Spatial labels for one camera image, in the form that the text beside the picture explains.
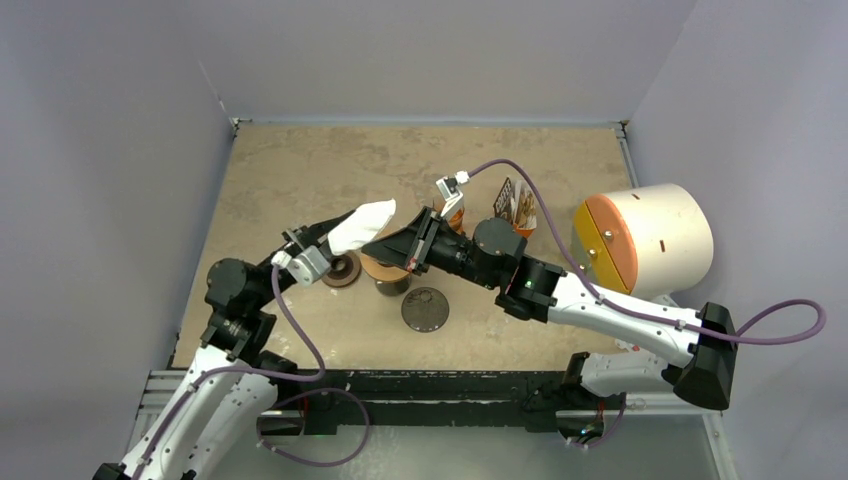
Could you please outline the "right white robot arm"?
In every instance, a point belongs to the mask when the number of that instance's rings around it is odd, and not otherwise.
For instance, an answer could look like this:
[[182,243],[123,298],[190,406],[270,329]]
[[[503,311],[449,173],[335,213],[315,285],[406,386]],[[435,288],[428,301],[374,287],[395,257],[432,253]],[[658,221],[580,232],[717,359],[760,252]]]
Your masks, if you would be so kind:
[[425,207],[411,224],[362,251],[415,275],[435,267],[497,289],[496,305],[519,320],[577,326],[638,346],[665,363],[645,367],[645,375],[678,398],[709,410],[728,408],[737,348],[727,339],[733,329],[726,307],[664,306],[611,291],[528,255],[526,246],[503,219],[486,219],[466,236]]

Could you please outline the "wooden ring dripper stand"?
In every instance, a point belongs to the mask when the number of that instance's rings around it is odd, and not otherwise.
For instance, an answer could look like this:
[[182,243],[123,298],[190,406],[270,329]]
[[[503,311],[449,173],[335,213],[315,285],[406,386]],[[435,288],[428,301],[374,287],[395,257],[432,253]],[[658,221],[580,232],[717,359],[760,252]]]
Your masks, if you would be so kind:
[[400,268],[381,263],[371,256],[360,255],[364,272],[373,280],[376,290],[383,296],[404,294],[411,285],[411,275]]

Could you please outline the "amber glass carafe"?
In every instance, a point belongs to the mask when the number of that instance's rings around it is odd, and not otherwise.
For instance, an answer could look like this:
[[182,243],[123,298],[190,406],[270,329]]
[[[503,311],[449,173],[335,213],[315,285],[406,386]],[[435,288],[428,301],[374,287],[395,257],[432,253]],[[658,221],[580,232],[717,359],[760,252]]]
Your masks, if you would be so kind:
[[454,214],[453,214],[452,217],[447,218],[446,216],[444,216],[444,219],[448,221],[450,228],[453,231],[459,233],[460,235],[462,235],[464,233],[464,227],[463,227],[464,212],[465,212],[464,204],[458,203],[457,208],[454,211]]

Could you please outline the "white paper coffee filter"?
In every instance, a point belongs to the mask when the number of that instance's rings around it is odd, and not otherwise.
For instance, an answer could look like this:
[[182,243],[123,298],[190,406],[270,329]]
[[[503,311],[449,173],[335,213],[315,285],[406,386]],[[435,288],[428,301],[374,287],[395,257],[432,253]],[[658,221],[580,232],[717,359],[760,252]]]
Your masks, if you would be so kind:
[[359,250],[374,240],[390,223],[396,208],[394,198],[360,205],[327,235],[331,253],[342,255]]

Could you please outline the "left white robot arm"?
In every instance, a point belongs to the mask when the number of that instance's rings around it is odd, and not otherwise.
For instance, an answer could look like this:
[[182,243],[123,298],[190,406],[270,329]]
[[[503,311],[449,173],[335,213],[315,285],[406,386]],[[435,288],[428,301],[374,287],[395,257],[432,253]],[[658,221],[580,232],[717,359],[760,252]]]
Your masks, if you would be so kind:
[[150,429],[122,460],[102,464],[97,479],[205,479],[259,415],[297,399],[298,383],[321,380],[266,349],[276,316],[264,312],[294,286],[310,286],[331,269],[328,236],[345,215],[284,232],[284,244],[262,262],[225,258],[206,277],[212,308],[192,363]]

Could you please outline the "brown wooden round coaster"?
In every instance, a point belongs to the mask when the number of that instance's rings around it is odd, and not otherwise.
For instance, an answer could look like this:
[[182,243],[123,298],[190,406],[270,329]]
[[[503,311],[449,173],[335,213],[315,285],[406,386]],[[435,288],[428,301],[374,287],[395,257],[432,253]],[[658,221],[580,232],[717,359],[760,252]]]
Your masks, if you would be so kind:
[[362,272],[361,261],[355,252],[333,256],[330,269],[322,282],[331,288],[346,288],[356,282]]

